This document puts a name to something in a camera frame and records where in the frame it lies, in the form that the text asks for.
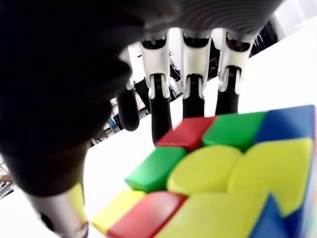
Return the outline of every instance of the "white table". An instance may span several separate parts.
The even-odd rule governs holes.
[[[316,42],[317,24],[312,23],[250,58],[239,112],[317,104]],[[206,116],[214,114],[217,85],[216,78],[207,84]],[[174,126],[181,122],[181,99],[171,103],[171,115]],[[153,149],[151,116],[147,116],[140,121],[135,132],[121,131],[88,151],[84,172],[88,217],[127,188],[124,178]],[[311,237],[317,237],[316,229]],[[0,202],[0,237],[56,236],[42,226],[22,192],[17,190]],[[90,238],[102,237],[95,230],[90,230]]]

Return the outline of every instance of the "rubik's cube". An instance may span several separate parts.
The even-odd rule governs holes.
[[[109,238],[308,238],[315,108],[184,119],[92,223]]]

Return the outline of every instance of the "red square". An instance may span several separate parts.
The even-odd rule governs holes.
[[[166,191],[145,196],[108,230],[111,238],[153,238],[186,200]]]
[[[188,152],[193,151],[202,145],[204,133],[215,120],[216,117],[185,118],[175,130],[168,131],[156,146],[179,146]]]

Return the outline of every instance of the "yellow cube tile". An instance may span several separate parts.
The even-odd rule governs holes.
[[[146,194],[142,191],[123,191],[102,211],[95,215],[91,222],[103,234],[127,213]]]
[[[228,191],[270,191],[286,217],[303,203],[312,150],[310,138],[255,145],[236,164],[228,182]]]
[[[267,193],[192,195],[155,238],[248,238]]]
[[[196,150],[171,172],[167,190],[185,195],[226,191],[229,175],[241,156],[238,149],[224,145]]]

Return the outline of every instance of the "green cube tile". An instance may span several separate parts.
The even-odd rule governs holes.
[[[154,192],[166,190],[166,181],[187,152],[181,147],[157,147],[125,182],[134,190]]]
[[[203,136],[203,145],[229,145],[248,150],[254,143],[265,112],[221,115]]]

